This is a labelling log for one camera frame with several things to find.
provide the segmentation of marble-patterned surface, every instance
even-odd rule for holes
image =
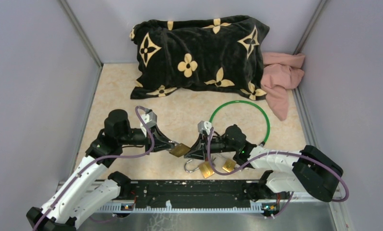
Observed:
[[[85,155],[86,149],[96,138],[108,113],[120,108],[128,112],[129,120],[133,128],[139,128],[134,108],[142,105],[153,109],[158,116],[158,126],[170,139],[182,142],[189,147],[198,137],[197,123],[208,120],[212,112],[221,104],[232,100],[247,100],[232,93],[220,92],[194,92],[187,89],[179,89],[173,94],[145,100],[131,100],[130,93],[135,86],[135,79],[140,76],[137,64],[105,64],[101,79],[95,93],[94,102],[88,118],[87,127],[77,157],[77,165]],[[289,92],[289,112],[285,121],[279,121],[265,100],[256,103],[267,113],[271,123],[271,133],[265,147],[280,150],[300,150],[306,142],[299,120],[298,112],[292,92]],[[237,124],[246,134],[247,140],[252,143],[260,143],[266,133],[266,123],[263,115],[248,104],[236,103],[221,109],[216,115],[213,126],[220,134],[233,124]],[[126,148],[123,155],[141,154],[143,148]],[[232,157],[233,153],[223,154]],[[167,151],[152,153],[136,159],[117,159],[105,172],[101,179],[105,179],[114,171],[120,171],[138,180],[168,180],[168,179],[203,179],[200,171],[186,173],[183,165],[184,158],[177,158]],[[201,161],[195,160],[189,168],[194,168]],[[221,170],[224,159],[217,156],[215,160],[217,168]],[[258,179],[262,172],[248,170],[237,172],[230,176],[213,175],[215,179]]]

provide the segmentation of green hose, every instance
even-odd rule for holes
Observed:
[[[213,112],[213,114],[212,114],[211,117],[210,117],[210,123],[213,122],[214,116],[217,114],[217,112],[218,112],[221,108],[223,108],[223,107],[225,107],[225,106],[227,106],[227,105],[229,105],[229,104],[233,104],[233,103],[246,103],[246,104],[249,104],[249,105],[252,105],[252,106],[256,107],[258,110],[260,110],[260,111],[262,112],[262,114],[263,114],[264,117],[265,117],[265,121],[267,122],[267,134],[265,135],[264,141],[262,141],[262,143],[265,144],[265,143],[267,142],[267,140],[268,140],[269,133],[270,133],[270,131],[271,131],[271,125],[269,124],[268,116],[267,116],[267,114],[264,112],[264,110],[262,110],[262,108],[261,108],[260,106],[256,105],[256,104],[253,103],[253,102],[244,101],[244,100],[234,100],[234,101],[227,102],[227,103],[221,105],[220,107],[218,107],[218,108]]]

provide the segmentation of pink cloth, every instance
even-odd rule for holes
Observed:
[[[305,59],[304,54],[289,55],[283,53],[264,52],[264,74],[261,89],[267,95],[265,99],[273,113],[281,121],[288,115],[288,92],[298,87],[304,76],[300,68]]]

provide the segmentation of white wall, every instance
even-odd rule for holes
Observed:
[[[0,231],[67,177],[97,71],[57,1],[0,1]]]
[[[136,62],[132,27],[150,19],[212,19],[238,14],[270,26],[261,49],[292,53],[319,0],[69,0],[104,63]]]
[[[333,0],[303,49],[316,137],[344,170],[356,231],[383,230],[383,0]]]

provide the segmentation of black blanket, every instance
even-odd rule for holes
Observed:
[[[260,45],[268,31],[267,25],[243,15],[138,24],[130,37],[138,46],[142,75],[130,97],[163,97],[186,88],[264,99]]]

